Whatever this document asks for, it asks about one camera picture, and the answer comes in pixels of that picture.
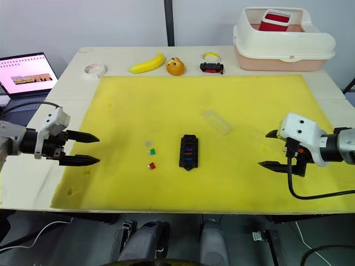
small red block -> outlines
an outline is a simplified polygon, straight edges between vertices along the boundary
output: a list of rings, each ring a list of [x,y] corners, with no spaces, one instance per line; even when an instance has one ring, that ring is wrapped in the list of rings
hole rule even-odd
[[[152,163],[150,163],[149,165],[148,165],[148,168],[150,169],[150,170],[153,170],[154,168],[155,168],[155,164],[152,162]]]

white tape roll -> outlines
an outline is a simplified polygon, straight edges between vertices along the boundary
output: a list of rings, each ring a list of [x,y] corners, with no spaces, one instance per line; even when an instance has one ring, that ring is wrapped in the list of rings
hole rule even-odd
[[[84,68],[84,72],[86,75],[101,78],[106,73],[106,67],[102,63],[90,64]]]

cable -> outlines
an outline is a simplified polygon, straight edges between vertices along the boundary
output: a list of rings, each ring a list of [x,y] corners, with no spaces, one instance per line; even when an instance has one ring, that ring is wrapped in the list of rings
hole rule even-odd
[[[292,184],[292,158],[291,157],[287,158],[287,183],[288,183],[288,190],[290,190],[291,195],[293,195],[295,198],[298,198],[299,200],[315,200],[317,198],[335,197],[335,196],[341,196],[341,195],[355,193],[355,190],[346,190],[346,191],[339,191],[339,192],[314,195],[314,196],[299,196],[299,195],[297,195],[296,192],[293,190],[293,184]]]
[[[0,252],[4,251],[4,250],[7,250],[7,249],[12,249],[12,248],[32,248],[34,246],[34,244],[36,243],[37,239],[39,238],[40,234],[42,234],[42,232],[49,226],[55,224],[55,223],[72,223],[72,220],[70,220],[70,222],[65,222],[65,221],[55,221],[55,222],[52,222],[52,223],[48,223],[45,227],[43,227],[43,229],[38,233],[38,235],[36,236],[35,240],[33,241],[32,245],[30,246],[25,246],[25,245],[14,245],[12,247],[7,247],[7,248],[2,248],[0,249]]]
[[[298,231],[299,231],[299,233],[300,233],[302,243],[305,244],[305,246],[306,246],[307,248],[309,248],[310,250],[312,250],[313,248],[310,247],[310,246],[305,242],[305,240],[303,239],[303,235],[302,235],[302,232],[301,232],[300,227],[298,226],[298,223],[295,222],[295,224],[296,224],[297,229],[298,229]],[[316,253],[321,259],[323,259],[329,266],[332,266],[326,259],[324,259],[324,257],[323,257],[322,255],[320,255],[318,252],[315,252],[315,253]]]
[[[219,225],[221,225],[223,214],[221,214],[220,221],[218,222]]]
[[[0,117],[3,116],[4,114],[14,110],[14,109],[17,109],[17,108],[20,108],[20,107],[23,107],[23,106],[26,106],[26,105],[30,105],[30,104],[48,104],[48,105],[55,106],[55,108],[60,107],[58,104],[50,103],[48,101],[31,101],[30,103],[19,104],[19,105],[16,105],[14,107],[11,107],[11,108],[9,108],[9,109],[7,109],[5,111],[0,112]]]
[[[355,245],[323,245],[318,248],[312,248],[307,251],[301,259],[301,266],[305,266],[307,258],[312,255],[313,253],[317,253],[317,251],[331,249],[331,248],[348,248],[348,249],[355,249]]]

toy car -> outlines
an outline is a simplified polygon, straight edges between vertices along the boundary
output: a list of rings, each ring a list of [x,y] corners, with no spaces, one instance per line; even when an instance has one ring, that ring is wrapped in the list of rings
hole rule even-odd
[[[223,74],[224,66],[220,63],[201,63],[200,69],[202,72],[209,72],[209,73],[221,73]]]

laptop screen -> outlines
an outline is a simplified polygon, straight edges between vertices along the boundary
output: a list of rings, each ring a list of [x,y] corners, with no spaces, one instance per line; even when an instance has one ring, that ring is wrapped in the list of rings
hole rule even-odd
[[[44,53],[0,58],[0,86],[9,96],[48,91],[57,80]]]

